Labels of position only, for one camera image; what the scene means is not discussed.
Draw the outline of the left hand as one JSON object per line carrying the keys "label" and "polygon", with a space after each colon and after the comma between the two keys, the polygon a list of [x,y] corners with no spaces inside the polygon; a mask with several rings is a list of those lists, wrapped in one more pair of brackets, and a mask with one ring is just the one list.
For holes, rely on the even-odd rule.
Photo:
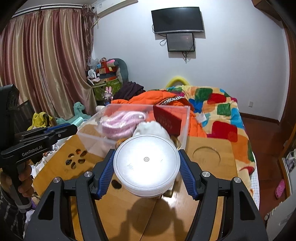
{"label": "left hand", "polygon": [[[22,194],[23,197],[30,198],[34,193],[34,189],[32,187],[33,179],[31,177],[31,173],[32,167],[30,166],[30,161],[26,161],[25,168],[18,177],[21,181],[21,185],[18,187],[18,192]],[[8,194],[10,194],[11,192],[11,185],[12,181],[10,176],[1,171],[1,187]]]}

